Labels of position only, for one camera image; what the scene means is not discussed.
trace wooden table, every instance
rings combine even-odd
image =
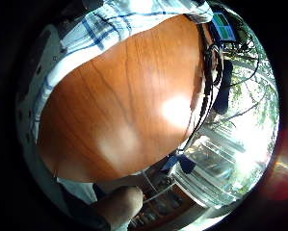
[[[82,182],[113,180],[171,153],[198,120],[200,47],[195,23],[179,15],[69,73],[40,121],[39,153],[50,171]]]

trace black wire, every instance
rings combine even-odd
[[[213,104],[213,86],[216,86],[220,83],[223,74],[223,64],[219,46],[216,43],[212,43],[211,45],[208,44],[207,37],[205,36],[202,25],[198,24],[198,30],[201,34],[204,46],[204,52],[203,52],[204,76],[205,76],[204,98],[201,104],[199,120],[184,147],[182,149],[179,149],[179,151],[183,152],[185,152],[193,144],[197,130],[202,126],[203,121],[209,116]],[[215,54],[218,62],[217,66],[218,75],[215,81],[213,81],[213,74],[212,74],[213,52],[216,52]]]

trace cable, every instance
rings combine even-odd
[[[142,174],[144,176],[144,179],[146,180],[146,182],[151,186],[151,188],[157,193],[158,191],[155,189],[155,187],[153,186],[152,182],[150,181],[150,179],[147,177],[147,175],[145,174],[144,170],[142,170]]]
[[[172,184],[170,184],[169,186],[167,186],[166,188],[164,188],[163,190],[159,191],[158,193],[156,193],[155,195],[151,196],[149,199],[144,200],[143,204],[145,204],[146,202],[158,197],[160,194],[164,193],[165,191],[168,191],[173,185],[175,185],[175,182],[173,182]]]
[[[216,43],[212,43],[211,45],[208,44],[207,37],[205,36],[203,27],[201,24],[198,24],[198,30],[201,34],[202,40],[203,40],[203,47],[204,47],[204,77],[205,77],[205,86],[204,86],[204,98],[203,102],[201,104],[201,110],[199,114],[199,120],[194,127],[194,130],[190,137],[188,138],[186,144],[182,149],[177,149],[178,151],[185,152],[194,142],[196,131],[201,127],[203,121],[208,117],[209,112],[212,108],[212,102],[213,102],[213,87],[218,85],[222,79],[223,76],[223,61],[220,55],[220,48]],[[212,65],[213,65],[213,52],[216,55],[217,58],[217,78],[215,81],[213,81],[213,74],[212,74]]]

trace person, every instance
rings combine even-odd
[[[39,138],[39,125],[41,127],[41,113],[45,104],[47,104],[46,101],[49,101],[51,92],[72,69],[99,56],[118,42],[151,29],[175,15],[187,13],[196,23],[204,23],[212,19],[212,11],[205,1],[151,0],[149,1],[150,9],[144,1],[138,1],[137,5],[133,3],[130,0],[104,1],[101,8],[88,13],[73,28],[65,31],[60,43],[66,53],[59,58],[58,64],[52,67],[51,70],[48,68],[50,70],[48,72],[42,71],[42,69],[36,71],[30,87],[35,90],[39,89],[39,91],[28,91],[26,97],[18,106],[19,110],[22,111],[27,108],[34,109],[32,115],[29,116],[31,121],[26,122],[24,120],[18,124],[22,127],[25,125],[31,128],[31,134],[37,144],[41,140]],[[51,153],[57,156],[62,155],[60,151],[63,149],[59,149],[59,144],[51,143],[46,148],[53,148]],[[65,146],[73,145],[73,143],[66,142],[64,144]],[[121,186],[100,198],[95,194],[94,183],[87,182],[89,177],[85,178],[86,169],[90,170],[91,167],[87,167],[82,172],[75,172],[80,168],[73,162],[74,156],[69,156],[66,170],[64,171],[61,168],[58,175],[55,175],[56,160],[62,160],[63,166],[66,163],[66,156],[59,156],[52,163],[49,163],[46,158],[50,154],[46,155],[40,156],[51,173],[56,176],[57,183],[64,193],[68,209],[76,219],[88,224],[95,230],[127,230],[131,218],[143,206],[143,192],[139,187]],[[80,160],[83,160],[83,158],[78,156],[78,163]],[[82,177],[83,180],[76,181],[74,180],[76,177]],[[96,222],[96,214],[100,215],[98,219],[102,219],[99,223]]]
[[[121,186],[98,199],[93,183],[81,183],[62,178],[57,178],[57,182],[66,189],[68,200],[75,199],[69,195],[72,194],[90,205],[107,220],[111,230],[127,230],[131,218],[143,206],[143,191],[138,186]]]

